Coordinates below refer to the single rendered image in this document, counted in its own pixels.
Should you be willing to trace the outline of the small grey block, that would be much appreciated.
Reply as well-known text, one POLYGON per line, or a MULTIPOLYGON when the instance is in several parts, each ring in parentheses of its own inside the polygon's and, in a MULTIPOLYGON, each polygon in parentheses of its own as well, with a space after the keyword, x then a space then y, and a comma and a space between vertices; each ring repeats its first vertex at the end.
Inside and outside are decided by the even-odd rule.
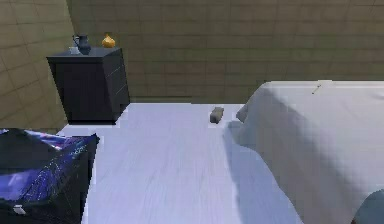
POLYGON ((210 114, 210 122, 218 124, 223 117, 224 109, 222 107, 215 107, 210 114))

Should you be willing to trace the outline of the black chest of drawers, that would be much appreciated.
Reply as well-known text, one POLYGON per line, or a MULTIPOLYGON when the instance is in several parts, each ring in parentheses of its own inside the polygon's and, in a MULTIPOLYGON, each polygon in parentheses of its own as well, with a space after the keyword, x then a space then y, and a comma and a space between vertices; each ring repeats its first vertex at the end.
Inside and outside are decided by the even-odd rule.
POLYGON ((69 124, 114 125, 130 103, 123 51, 93 47, 47 57, 69 124))

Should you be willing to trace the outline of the yellow round vase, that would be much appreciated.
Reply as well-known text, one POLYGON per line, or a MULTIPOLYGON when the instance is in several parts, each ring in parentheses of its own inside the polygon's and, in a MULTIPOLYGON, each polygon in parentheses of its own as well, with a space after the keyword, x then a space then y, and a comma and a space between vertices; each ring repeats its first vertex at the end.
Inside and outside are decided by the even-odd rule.
POLYGON ((104 39, 102 40, 102 46, 104 48, 113 48, 115 45, 115 40, 110 36, 108 32, 106 32, 104 35, 104 39))

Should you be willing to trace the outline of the dark blue jug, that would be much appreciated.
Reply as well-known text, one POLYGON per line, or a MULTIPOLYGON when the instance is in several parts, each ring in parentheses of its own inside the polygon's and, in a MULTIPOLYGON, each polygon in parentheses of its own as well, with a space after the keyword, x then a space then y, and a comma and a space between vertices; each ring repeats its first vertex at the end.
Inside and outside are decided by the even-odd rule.
POLYGON ((74 35, 73 41, 81 54, 88 55, 90 53, 91 46, 89 44, 87 35, 74 35))

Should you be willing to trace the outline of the white bed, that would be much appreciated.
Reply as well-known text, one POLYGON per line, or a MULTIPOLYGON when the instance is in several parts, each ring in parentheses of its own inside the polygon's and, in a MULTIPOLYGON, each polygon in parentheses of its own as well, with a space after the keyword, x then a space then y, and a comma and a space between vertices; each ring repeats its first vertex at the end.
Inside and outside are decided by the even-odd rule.
POLYGON ((236 143, 260 155, 303 224, 353 224, 384 189, 384 81, 270 81, 236 117, 236 143))

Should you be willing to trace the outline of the black box with blue print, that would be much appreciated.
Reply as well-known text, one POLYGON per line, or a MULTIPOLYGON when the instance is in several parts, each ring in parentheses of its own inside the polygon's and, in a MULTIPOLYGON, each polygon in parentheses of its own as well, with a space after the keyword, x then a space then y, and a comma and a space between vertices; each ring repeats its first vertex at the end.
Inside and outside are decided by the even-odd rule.
POLYGON ((95 134, 0 129, 0 224, 81 224, 98 143, 95 134))

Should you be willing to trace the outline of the grey blue pillow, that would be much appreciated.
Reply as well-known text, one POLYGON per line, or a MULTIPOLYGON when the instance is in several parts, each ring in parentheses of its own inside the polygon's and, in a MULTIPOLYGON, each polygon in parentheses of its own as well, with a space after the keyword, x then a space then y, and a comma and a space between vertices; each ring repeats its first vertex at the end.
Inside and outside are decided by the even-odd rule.
POLYGON ((353 224, 384 224, 384 189, 370 194, 356 212, 353 224))

